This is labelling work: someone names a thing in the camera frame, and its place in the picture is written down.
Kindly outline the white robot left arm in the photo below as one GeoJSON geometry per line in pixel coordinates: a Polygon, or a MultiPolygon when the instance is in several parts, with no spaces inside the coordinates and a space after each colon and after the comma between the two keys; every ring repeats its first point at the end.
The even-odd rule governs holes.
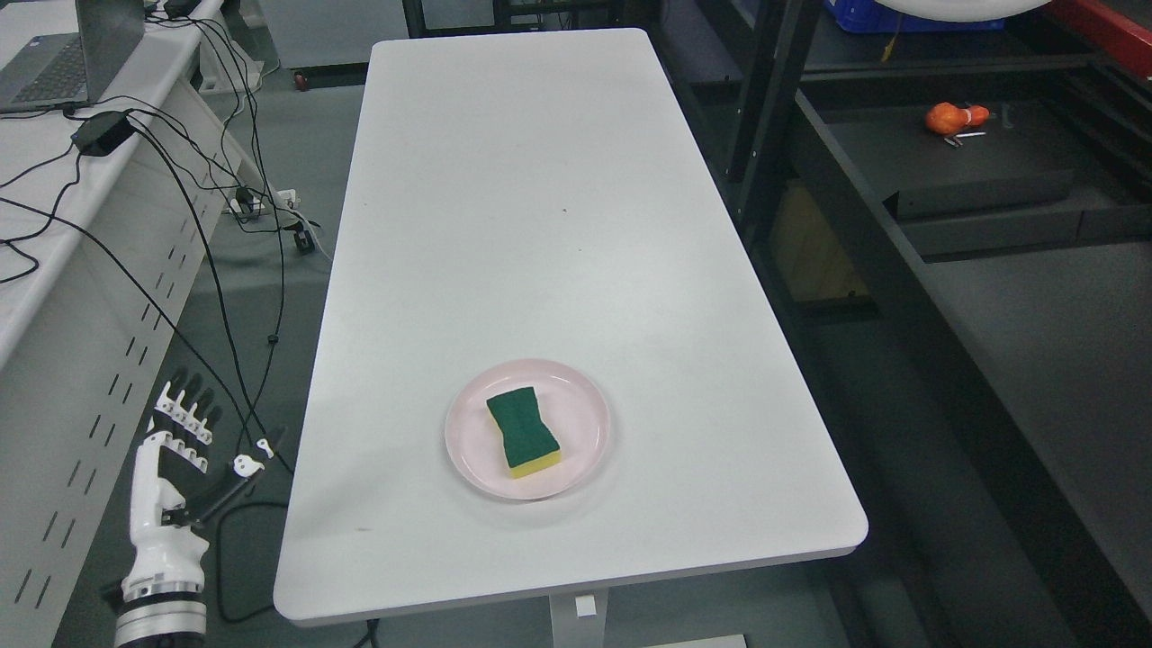
{"type": "Polygon", "coordinates": [[[204,647],[207,608],[197,585],[147,585],[120,606],[115,647],[204,647]]]}

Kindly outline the white robotic left hand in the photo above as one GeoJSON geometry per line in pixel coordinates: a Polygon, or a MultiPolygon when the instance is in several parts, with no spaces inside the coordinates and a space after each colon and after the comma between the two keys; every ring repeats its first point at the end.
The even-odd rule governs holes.
{"type": "Polygon", "coordinates": [[[210,450],[222,409],[198,372],[179,369],[149,406],[145,436],[132,459],[129,540],[132,567],[121,582],[126,602],[168,593],[200,593],[209,542],[196,530],[223,511],[279,455],[273,430],[223,461],[209,477],[210,450]]]}

